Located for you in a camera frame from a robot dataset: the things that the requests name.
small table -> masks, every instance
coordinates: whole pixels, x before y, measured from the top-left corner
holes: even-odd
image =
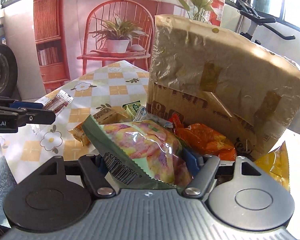
[[[22,181],[56,154],[63,155],[65,161],[70,161],[94,151],[92,145],[83,147],[68,130],[83,122],[89,114],[95,114],[106,106],[120,112],[122,105],[129,102],[140,100],[145,105],[148,78],[148,72],[127,61],[99,68],[60,88],[74,99],[57,116],[53,125],[40,126],[39,135],[33,133],[29,124],[20,127],[16,134],[0,134],[2,151],[16,182]],[[46,103],[60,89],[38,102]],[[287,229],[300,240],[300,134],[287,129],[273,149],[284,141],[289,158],[290,193],[295,201],[295,211]]]
[[[68,131],[90,114],[111,106],[123,111],[122,105],[134,101],[146,104],[149,73],[127,61],[99,68],[42,97],[45,104],[61,89],[73,96],[73,101],[56,117],[53,125],[40,125],[35,135],[30,124],[19,127],[14,134],[0,134],[3,154],[17,183],[55,155],[65,161],[78,160],[93,151],[93,145],[83,147]]]

book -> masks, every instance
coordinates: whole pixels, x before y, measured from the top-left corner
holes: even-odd
[[[45,60],[44,60],[43,50],[40,50],[40,58],[41,58],[42,66],[44,66]]]
[[[53,59],[53,63],[57,63],[57,57],[56,57],[56,50],[55,47],[51,47],[51,54],[52,54],[52,59]]]
[[[56,52],[56,59],[57,59],[57,62],[60,62],[59,60],[59,55],[58,55],[58,49],[56,47],[54,47],[54,50]]]
[[[43,60],[43,65],[46,65],[47,64],[47,58],[46,58],[46,53],[45,53],[45,50],[41,50],[42,52],[42,60]]]
[[[44,49],[44,52],[46,53],[46,60],[47,64],[51,64],[51,54],[50,54],[50,48]]]
[[[39,51],[39,50],[37,50],[37,56],[38,56],[38,62],[39,62],[39,65],[42,66],[41,54],[40,54],[40,51]]]

tablecloth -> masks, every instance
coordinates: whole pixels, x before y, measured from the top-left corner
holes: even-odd
[[[140,100],[146,104],[149,73],[127,61],[112,63],[73,80],[37,102],[45,104],[60,90],[73,101],[62,110],[52,125],[40,125],[36,135],[30,124],[20,127],[18,133],[0,134],[2,154],[17,183],[55,155],[65,161],[77,160],[94,150],[83,147],[68,132],[106,106],[123,111],[122,105]]]

packing tape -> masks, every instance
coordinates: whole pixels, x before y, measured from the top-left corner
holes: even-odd
[[[218,77],[222,68],[215,66],[214,63],[206,62],[200,80],[200,90],[214,93],[218,85]]]
[[[255,112],[254,116],[262,121],[267,120],[276,110],[281,96],[273,91],[268,91],[259,109]]]

wooden chair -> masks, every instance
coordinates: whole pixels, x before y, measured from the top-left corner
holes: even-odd
[[[91,32],[103,29],[104,27],[101,26],[102,20],[112,21],[114,14],[119,15],[121,19],[138,22],[143,32],[149,35],[148,37],[140,36],[140,39],[133,39],[132,41],[132,44],[139,44],[146,50],[145,55],[135,57],[103,57],[98,53],[91,52],[91,49],[103,49],[105,46],[105,40],[97,42],[96,35]],[[88,16],[84,34],[83,54],[77,57],[77,59],[83,60],[82,74],[86,74],[88,60],[102,61],[102,66],[105,66],[105,61],[127,60],[131,64],[134,64],[135,60],[141,59],[146,66],[146,70],[148,70],[147,59],[151,56],[150,43],[153,38],[153,32],[154,22],[151,14],[145,7],[137,2],[130,0],[111,0],[98,5]]]

